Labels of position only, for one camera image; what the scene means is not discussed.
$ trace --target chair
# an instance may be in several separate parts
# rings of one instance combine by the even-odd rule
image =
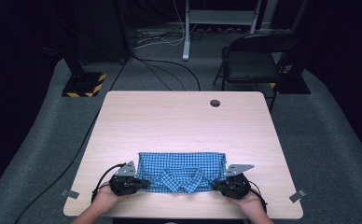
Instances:
[[[300,41],[292,33],[252,34],[237,38],[228,47],[222,49],[222,64],[216,79],[222,77],[222,91],[228,83],[275,83],[269,111],[272,112],[281,77],[290,56],[299,48]],[[282,53],[276,63],[272,57],[274,52]]]

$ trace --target blue checkered shirt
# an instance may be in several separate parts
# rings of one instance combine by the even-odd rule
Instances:
[[[147,179],[148,192],[193,193],[212,190],[210,184],[225,180],[224,153],[139,153],[137,178]]]

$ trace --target human arm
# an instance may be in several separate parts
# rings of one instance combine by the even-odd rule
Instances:
[[[118,196],[114,194],[108,186],[108,182],[103,183],[100,187],[93,203],[76,219],[72,224],[92,224],[104,213],[116,206],[120,201],[128,198],[130,195]]]
[[[242,212],[254,223],[254,224],[272,224],[271,219],[266,215],[265,210],[263,209],[262,203],[259,197],[253,192],[249,192],[242,199],[232,199],[228,198],[227,200],[231,203],[237,204]]]

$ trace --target table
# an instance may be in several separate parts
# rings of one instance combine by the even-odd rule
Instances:
[[[257,0],[254,11],[192,10],[189,8],[189,0],[186,0],[185,40],[182,60],[189,60],[190,23],[251,25],[249,33],[253,34],[257,25],[260,3],[261,0]]]
[[[220,106],[211,106],[218,100]],[[228,163],[254,164],[244,172],[268,203],[271,218],[301,218],[299,202],[268,107],[260,92],[110,91],[95,123],[72,190],[67,216],[78,216],[111,166],[134,161],[138,152],[224,152]],[[106,180],[115,173],[108,174]],[[109,217],[245,218],[218,191],[159,194],[139,191]]]

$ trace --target black cable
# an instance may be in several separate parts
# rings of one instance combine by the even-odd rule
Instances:
[[[149,65],[148,65],[146,62],[143,62],[143,61],[141,61],[141,60],[138,60],[138,61],[140,61],[141,63],[143,63],[143,64],[152,72],[152,74],[154,74],[154,76],[167,88],[167,90],[171,91],[170,87],[167,86],[166,83],[164,83],[164,82],[160,79],[160,77],[158,77],[158,75],[154,72],[154,70],[152,70],[152,69],[149,67]]]
[[[112,88],[115,85],[115,82],[118,80],[120,73],[122,72],[123,68],[125,67],[126,63],[123,64],[122,68],[120,69],[120,71],[118,72],[114,82],[111,85],[110,90],[112,90]],[[83,146],[85,145],[85,141],[87,140],[89,133],[91,132],[91,128],[93,127],[93,124],[95,123],[95,121],[97,120],[97,117],[99,116],[101,108],[97,111],[96,115],[94,116],[93,122],[90,124],[90,127],[87,131],[87,133],[85,134],[82,144],[80,145],[76,155],[74,156],[74,158],[71,160],[70,164],[68,164],[67,168],[65,168],[65,170],[48,186],[46,187],[40,194],[38,194],[38,196],[36,196],[29,204],[27,204],[27,206],[21,211],[21,213],[19,214],[18,218],[16,219],[16,221],[14,222],[14,224],[19,223],[19,221],[21,220],[21,217],[24,215],[24,213],[30,208],[30,206],[35,203],[35,201],[37,201],[42,195],[44,195],[51,187],[53,187],[64,175],[65,173],[70,169],[70,167],[73,165],[73,163],[76,161],[79,153],[81,152]]]
[[[182,88],[184,89],[184,91],[186,91],[184,84],[182,84],[181,80],[178,79],[174,74],[170,73],[169,71],[167,71],[167,70],[164,69],[164,68],[161,68],[161,67],[156,66],[156,65],[153,65],[153,64],[149,64],[149,66],[156,67],[156,68],[160,69],[161,71],[163,71],[163,72],[169,74],[170,76],[174,77],[174,78],[178,81],[178,83],[182,86]]]
[[[199,82],[199,80],[198,80],[198,78],[195,76],[195,74],[194,74],[192,71],[190,71],[189,68],[187,68],[186,66],[184,66],[184,65],[181,64],[181,63],[174,63],[174,62],[163,61],[163,60],[140,59],[140,58],[138,58],[137,56],[135,56],[134,54],[132,54],[132,56],[133,56],[133,58],[135,58],[135,59],[137,59],[137,60],[139,60],[139,61],[146,61],[146,62],[153,62],[153,63],[171,63],[171,64],[176,64],[176,65],[182,66],[182,67],[184,67],[185,69],[187,69],[187,70],[193,75],[193,77],[195,78],[196,83],[197,83],[197,85],[198,85],[198,90],[199,90],[199,91],[202,90],[202,89],[201,89],[201,83]]]
[[[93,203],[93,200],[94,200],[94,198],[95,198],[96,195],[97,195],[97,192],[98,192],[99,189],[101,188],[100,185],[102,184],[102,181],[103,181],[103,179],[105,178],[105,176],[106,176],[110,171],[112,171],[113,169],[115,169],[115,168],[117,168],[117,167],[122,167],[122,166],[124,166],[124,165],[126,165],[126,163],[122,163],[122,164],[115,165],[115,166],[109,168],[107,171],[105,171],[105,173],[102,175],[102,177],[100,178],[99,182],[97,183],[96,188],[91,192],[91,193],[92,193],[92,195],[91,195],[91,201],[90,201],[91,203]]]
[[[85,134],[85,137],[82,141],[81,146],[79,147],[79,150],[77,151],[76,155],[74,156],[74,158],[72,159],[72,161],[70,162],[70,164],[68,164],[67,168],[46,188],[44,189],[40,194],[38,194],[38,196],[36,196],[24,209],[23,211],[19,214],[18,218],[16,219],[16,221],[14,222],[19,223],[21,217],[24,215],[24,213],[30,208],[30,206],[35,203],[36,200],[38,200],[44,193],[46,193],[51,187],[53,187],[53,185],[55,185],[60,178],[62,178],[64,176],[64,174],[70,169],[70,167],[73,165],[74,161],[77,159],[79,152],[82,150],[83,145],[85,144],[86,139],[88,138],[89,132],[91,131],[91,128],[93,127],[94,121],[97,119],[98,115],[100,113],[100,109],[99,111],[96,113],[93,122],[91,123],[88,132]]]
[[[139,59],[139,58],[138,58],[137,56],[135,56],[134,54],[132,55],[132,57],[133,57],[134,59],[136,59],[137,61],[143,63],[143,64],[155,75],[155,77],[156,77],[164,86],[167,87],[167,89],[168,89],[169,91],[171,91],[171,89],[158,77],[158,75],[157,75],[149,66],[151,66],[151,67],[156,67],[156,68],[162,70],[163,72],[169,74],[170,76],[174,77],[174,78],[178,81],[178,83],[180,83],[180,85],[182,86],[182,88],[184,89],[184,91],[186,91],[186,88],[185,88],[184,84],[183,84],[183,83],[181,82],[181,80],[178,79],[174,74],[172,74],[172,73],[170,73],[169,71],[167,71],[166,69],[161,68],[161,67],[159,67],[159,66],[156,66],[156,65],[154,65],[154,64],[146,63],[146,62],[144,62],[143,60]]]
[[[258,190],[258,192],[259,192],[259,195],[260,195],[259,187],[258,187],[254,182],[251,182],[251,181],[248,181],[248,182],[250,182],[251,184],[253,184],[253,185],[257,188],[257,190]]]

